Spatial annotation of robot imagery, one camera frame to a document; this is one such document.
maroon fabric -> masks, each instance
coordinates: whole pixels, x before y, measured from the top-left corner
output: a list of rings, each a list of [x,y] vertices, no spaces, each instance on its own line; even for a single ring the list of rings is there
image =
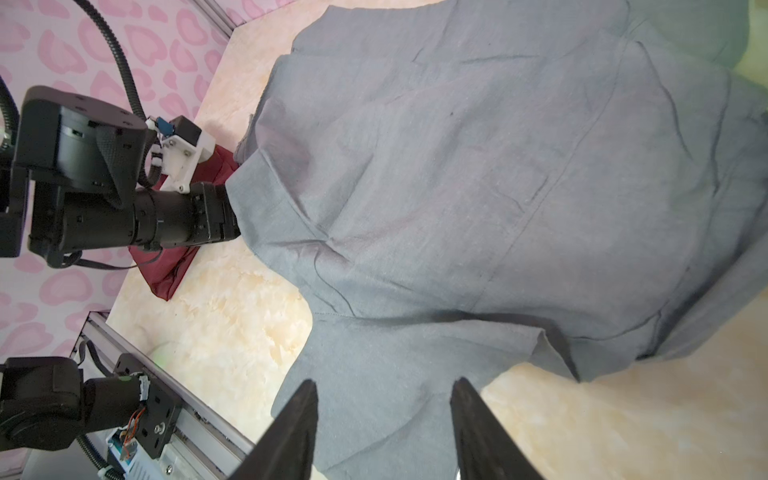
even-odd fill
[[[221,185],[235,170],[237,170],[237,164],[232,159],[232,152],[217,145],[214,154],[207,161],[197,165],[191,183],[208,181]],[[160,188],[163,180],[165,177],[157,182],[154,186],[155,190]],[[138,247],[128,247],[128,249],[136,263],[148,262],[157,255],[157,252],[143,252]],[[174,295],[197,249],[199,247],[169,248],[164,250],[160,258],[154,262],[138,267],[156,297],[169,300]]]

pink wall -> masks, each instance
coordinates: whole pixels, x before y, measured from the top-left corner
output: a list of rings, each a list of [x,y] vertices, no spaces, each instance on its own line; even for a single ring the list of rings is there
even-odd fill
[[[185,0],[91,2],[125,51],[146,114],[193,118],[227,39]],[[0,0],[0,74],[19,105],[27,88],[45,84],[130,110],[106,42],[69,0]],[[127,249],[85,257],[130,264]],[[18,259],[0,259],[0,362],[68,355],[87,311],[109,309],[124,276],[80,267],[53,270],[26,249]],[[0,453],[0,472],[23,458]]]
[[[221,8],[227,13],[227,16],[235,22],[235,25],[242,25],[250,22],[261,15],[276,10],[284,5],[288,5],[294,0],[217,0]]]

black strap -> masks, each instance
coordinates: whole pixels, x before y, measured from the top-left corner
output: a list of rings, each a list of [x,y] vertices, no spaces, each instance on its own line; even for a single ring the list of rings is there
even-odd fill
[[[157,252],[157,255],[155,255],[155,257],[152,260],[148,260],[142,263],[137,263],[136,265],[131,265],[131,266],[115,266],[115,265],[110,265],[108,263],[102,263],[102,262],[97,262],[95,260],[86,260],[85,258],[81,258],[83,256],[83,252],[82,250],[80,250],[78,252],[72,253],[68,257],[65,257],[64,262],[62,262],[62,266],[67,267],[67,266],[77,265],[77,266],[84,266],[85,268],[93,268],[96,270],[128,270],[131,268],[136,268],[137,266],[149,265],[150,263],[154,263],[157,261],[157,259],[160,258],[160,255],[162,254],[163,254],[163,249],[160,248],[160,251]]]

gray fabric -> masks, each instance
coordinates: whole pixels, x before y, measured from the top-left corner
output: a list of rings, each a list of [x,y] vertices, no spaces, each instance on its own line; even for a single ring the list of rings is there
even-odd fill
[[[227,190],[313,312],[273,413],[318,382],[332,480],[454,478],[459,376],[685,355],[768,285],[768,95],[633,21],[329,8],[276,63]]]

tabletop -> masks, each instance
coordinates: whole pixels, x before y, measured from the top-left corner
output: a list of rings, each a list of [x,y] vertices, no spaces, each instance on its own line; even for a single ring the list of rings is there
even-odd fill
[[[427,3],[298,0],[237,28],[196,122],[234,150],[275,60],[290,53],[296,34],[328,5]],[[768,11],[761,21],[768,25]],[[768,72],[761,73],[768,59],[754,53],[753,37],[741,67],[753,78],[766,73],[768,85]],[[519,365],[482,396],[549,480],[762,478],[767,317],[768,292],[686,359],[636,365],[585,384]],[[264,266],[242,238],[202,247],[168,302],[131,271],[108,322],[254,442],[272,421],[272,401],[312,327],[299,290]]]

